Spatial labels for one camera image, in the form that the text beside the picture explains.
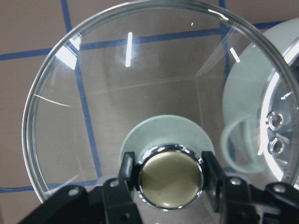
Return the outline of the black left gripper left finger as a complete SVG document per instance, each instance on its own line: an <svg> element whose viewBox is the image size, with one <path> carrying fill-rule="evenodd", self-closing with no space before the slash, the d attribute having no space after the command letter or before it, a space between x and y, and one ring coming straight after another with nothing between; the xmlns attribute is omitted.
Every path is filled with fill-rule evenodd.
<svg viewBox="0 0 299 224"><path fill-rule="evenodd" d="M141 224L132 199L135 154L125 153L119 175L86 191L66 185L23 218L22 224Z"/></svg>

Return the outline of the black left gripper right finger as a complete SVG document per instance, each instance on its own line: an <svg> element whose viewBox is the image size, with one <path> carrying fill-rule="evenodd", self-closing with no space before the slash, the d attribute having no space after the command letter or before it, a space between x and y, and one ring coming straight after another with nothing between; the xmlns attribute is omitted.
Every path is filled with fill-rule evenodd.
<svg viewBox="0 0 299 224"><path fill-rule="evenodd" d="M299 192L285 182L260 190L237 176L227 176L212 152L201 153L204 189L221 224L297 224Z"/></svg>

